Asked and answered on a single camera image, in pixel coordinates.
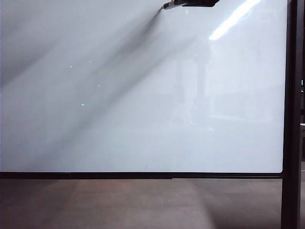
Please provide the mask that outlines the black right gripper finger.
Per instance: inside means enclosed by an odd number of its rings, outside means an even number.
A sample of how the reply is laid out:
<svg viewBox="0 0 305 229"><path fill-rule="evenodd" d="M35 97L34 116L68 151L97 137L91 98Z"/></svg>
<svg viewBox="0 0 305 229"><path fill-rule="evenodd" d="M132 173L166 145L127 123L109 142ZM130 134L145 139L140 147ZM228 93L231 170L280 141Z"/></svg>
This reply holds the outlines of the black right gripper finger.
<svg viewBox="0 0 305 229"><path fill-rule="evenodd" d="M213 7L219 0L174 0L175 5L183 7Z"/></svg>

